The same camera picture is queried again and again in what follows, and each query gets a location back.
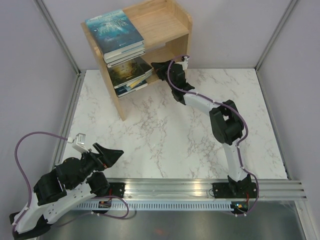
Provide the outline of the black Moon and Sixpence book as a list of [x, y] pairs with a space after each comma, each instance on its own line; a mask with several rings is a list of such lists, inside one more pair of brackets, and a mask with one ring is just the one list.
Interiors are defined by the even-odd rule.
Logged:
[[142, 61], [139, 65], [143, 69], [146, 76], [149, 76], [152, 74], [153, 68], [148, 63], [146, 63], [145, 61]]

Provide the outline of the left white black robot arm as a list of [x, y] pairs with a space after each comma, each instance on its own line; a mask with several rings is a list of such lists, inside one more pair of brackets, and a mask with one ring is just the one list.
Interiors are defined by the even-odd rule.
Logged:
[[81, 158], [69, 157], [44, 174], [31, 191], [31, 199], [20, 212], [9, 216], [16, 240], [36, 238], [51, 229], [64, 214], [92, 198], [111, 198], [114, 192], [104, 175], [124, 154], [94, 143], [95, 152], [82, 143], [72, 147]]

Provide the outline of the right aluminium frame post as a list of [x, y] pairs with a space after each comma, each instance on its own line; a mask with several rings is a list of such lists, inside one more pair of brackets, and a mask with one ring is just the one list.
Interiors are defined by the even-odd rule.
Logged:
[[264, 50], [262, 51], [262, 54], [260, 55], [257, 64], [255, 65], [254, 69], [256, 72], [258, 72], [260, 70], [260, 68], [262, 67], [264, 61], [266, 60], [269, 52], [271, 51], [271, 49], [273, 48], [275, 42], [277, 41], [277, 39], [279, 38], [282, 30], [284, 29], [285, 25], [287, 24], [287, 22], [289, 21], [292, 13], [294, 12], [295, 8], [297, 7], [297, 5], [299, 4], [299, 0], [290, 0], [286, 9], [284, 10], [280, 20], [278, 21], [274, 31], [271, 34], [271, 37], [269, 38]]

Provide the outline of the Robinson Crusoe purple book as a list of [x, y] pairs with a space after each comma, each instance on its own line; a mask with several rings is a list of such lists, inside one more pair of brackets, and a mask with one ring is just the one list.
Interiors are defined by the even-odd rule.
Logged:
[[143, 55], [144, 55], [144, 53], [138, 54], [138, 55], [132, 55], [132, 56], [123, 57], [123, 58], [121, 58], [121, 59], [118, 59], [118, 60], [115, 60], [115, 61], [112, 61], [112, 62], [107, 63], [106, 66], [107, 66], [108, 68], [112, 68], [113, 66], [116, 66], [116, 65], [118, 65], [118, 64], [125, 63], [125, 62], [127, 62], [127, 61], [133, 60], [133, 59], [135, 59], [135, 58], [137, 58], [137, 57], [140, 57], [140, 56], [143, 56]]

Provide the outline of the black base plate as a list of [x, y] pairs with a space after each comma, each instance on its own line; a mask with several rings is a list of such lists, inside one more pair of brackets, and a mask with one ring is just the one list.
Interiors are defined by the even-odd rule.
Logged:
[[124, 182], [110, 182], [107, 195], [123, 198], [125, 194], [125, 186], [126, 184]]
[[232, 185], [228, 182], [214, 182], [212, 188], [216, 199], [254, 199], [258, 195], [257, 185], [254, 182], [246, 186]]

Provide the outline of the aluminium mounting rail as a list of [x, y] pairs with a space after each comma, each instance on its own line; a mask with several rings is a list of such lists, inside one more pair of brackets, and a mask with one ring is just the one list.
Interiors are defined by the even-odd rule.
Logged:
[[[206, 201], [213, 197], [209, 190], [214, 183], [226, 179], [174, 179], [174, 178], [109, 178], [112, 183], [124, 183], [124, 198], [142, 200]], [[302, 183], [298, 180], [259, 179], [260, 201], [306, 201]]]

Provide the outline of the Wuthering Heights dark blue book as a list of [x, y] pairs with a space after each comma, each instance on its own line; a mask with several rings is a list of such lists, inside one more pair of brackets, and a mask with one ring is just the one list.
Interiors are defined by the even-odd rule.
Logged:
[[134, 92], [134, 91], [137, 91], [137, 90], [139, 90], [141, 88], [144, 88], [147, 85], [148, 85], [147, 81], [144, 80], [144, 81], [140, 82], [139, 84], [137, 84], [134, 87], [130, 87], [130, 86], [124, 85], [124, 86], [121, 86], [119, 88], [115, 88], [114, 90], [115, 90], [116, 95], [120, 98], [120, 97], [123, 97], [123, 96], [131, 93], [131, 92]]

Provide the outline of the green gold fantasy book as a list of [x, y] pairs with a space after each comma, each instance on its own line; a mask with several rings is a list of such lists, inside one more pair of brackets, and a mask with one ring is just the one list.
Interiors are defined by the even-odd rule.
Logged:
[[145, 77], [145, 72], [140, 66], [141, 62], [146, 61], [141, 57], [136, 57], [113, 67], [108, 67], [107, 71], [113, 87], [117, 89], [131, 82], [137, 81], [142, 77]]

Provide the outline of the teal sea cover book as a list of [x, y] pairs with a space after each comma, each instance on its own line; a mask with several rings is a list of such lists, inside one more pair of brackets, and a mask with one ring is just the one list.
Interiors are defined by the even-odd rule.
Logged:
[[121, 9], [86, 19], [85, 24], [106, 58], [145, 48], [144, 38]]

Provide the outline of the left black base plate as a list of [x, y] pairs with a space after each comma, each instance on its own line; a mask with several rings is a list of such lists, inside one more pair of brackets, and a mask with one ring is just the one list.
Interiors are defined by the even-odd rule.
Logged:
[[125, 186], [126, 184], [124, 182], [110, 182], [107, 195], [123, 198], [125, 194]]

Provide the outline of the yellow book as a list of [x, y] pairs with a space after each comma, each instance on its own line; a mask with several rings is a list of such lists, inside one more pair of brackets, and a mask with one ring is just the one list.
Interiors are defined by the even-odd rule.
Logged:
[[145, 79], [141, 80], [141, 81], [133, 82], [132, 84], [127, 85], [126, 87], [131, 90], [131, 89], [137, 88], [139, 86], [142, 86], [144, 84], [147, 84], [147, 81]]

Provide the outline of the grey white book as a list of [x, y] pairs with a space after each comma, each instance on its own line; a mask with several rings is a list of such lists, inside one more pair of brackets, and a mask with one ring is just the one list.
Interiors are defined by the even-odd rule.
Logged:
[[114, 62], [114, 61], [117, 61], [117, 60], [120, 60], [123, 58], [133, 57], [133, 56], [137, 56], [139, 54], [144, 54], [144, 53], [145, 53], [144, 49], [137, 50], [137, 51], [130, 50], [128, 52], [125, 52], [125, 53], [122, 53], [122, 54], [119, 54], [119, 55], [116, 55], [116, 56], [113, 56], [110, 58], [104, 58], [103, 60], [108, 64], [108, 63], [111, 63], [111, 62]]

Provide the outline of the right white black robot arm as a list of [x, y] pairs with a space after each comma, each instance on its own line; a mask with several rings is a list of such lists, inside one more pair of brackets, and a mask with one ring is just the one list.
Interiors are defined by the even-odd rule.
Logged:
[[151, 66], [159, 79], [168, 83], [173, 98], [208, 115], [214, 138], [222, 144], [225, 152], [228, 176], [226, 182], [212, 185], [217, 199], [252, 199], [258, 196], [257, 185], [244, 168], [239, 142], [247, 127], [232, 100], [219, 103], [198, 93], [186, 80], [182, 62], [153, 62]]

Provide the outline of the left aluminium frame post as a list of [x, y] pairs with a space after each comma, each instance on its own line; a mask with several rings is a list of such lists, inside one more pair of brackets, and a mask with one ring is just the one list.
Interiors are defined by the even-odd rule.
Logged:
[[59, 47], [62, 49], [64, 55], [66, 56], [68, 62], [70, 63], [73, 71], [77, 76], [81, 74], [81, 70], [79, 69], [75, 59], [73, 58], [67, 44], [65, 43], [62, 34], [60, 33], [53, 17], [51, 16], [45, 2], [43, 0], [34, 0], [33, 1], [38, 8], [40, 14], [48, 25], [50, 31], [52, 32], [55, 40], [57, 41]]

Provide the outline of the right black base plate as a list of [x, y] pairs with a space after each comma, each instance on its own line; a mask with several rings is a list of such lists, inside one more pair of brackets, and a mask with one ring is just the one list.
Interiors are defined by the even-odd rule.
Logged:
[[254, 182], [246, 186], [232, 185], [228, 182], [214, 182], [212, 188], [216, 199], [254, 199], [258, 195], [257, 185]]

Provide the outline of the aluminium frame post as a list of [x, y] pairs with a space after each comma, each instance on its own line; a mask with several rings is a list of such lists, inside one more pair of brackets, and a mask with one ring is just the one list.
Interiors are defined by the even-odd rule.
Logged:
[[277, 39], [279, 38], [282, 30], [284, 29], [285, 25], [287, 24], [287, 22], [289, 21], [292, 13], [294, 12], [295, 8], [297, 7], [297, 5], [299, 4], [299, 0], [290, 0], [286, 9], [284, 10], [280, 20], [278, 21], [274, 31], [271, 34], [271, 37], [269, 38], [264, 50], [262, 51], [262, 54], [260, 55], [257, 64], [255, 65], [254, 69], [256, 72], [258, 72], [260, 70], [260, 68], [262, 67], [264, 61], [266, 60], [269, 52], [271, 51], [271, 49], [273, 48], [275, 42], [277, 41]]
[[64, 55], [66, 56], [68, 62], [70, 63], [73, 71], [77, 76], [81, 74], [81, 70], [79, 69], [75, 59], [73, 58], [67, 44], [65, 43], [62, 34], [60, 33], [53, 17], [51, 16], [45, 2], [43, 0], [34, 0], [33, 1], [38, 8], [40, 14], [48, 25], [50, 31], [52, 32], [55, 40], [57, 41], [59, 47], [62, 49]]

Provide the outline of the wooden two-tier shelf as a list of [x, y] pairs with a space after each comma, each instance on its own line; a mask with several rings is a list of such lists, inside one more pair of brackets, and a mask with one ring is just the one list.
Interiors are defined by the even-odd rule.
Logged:
[[[165, 62], [179, 55], [189, 55], [193, 20], [175, 0], [146, 0], [122, 10], [144, 38], [146, 53], [142, 58], [148, 64]], [[103, 56], [84, 22], [81, 27], [109, 96], [119, 117], [125, 121], [125, 113], [112, 86]]]

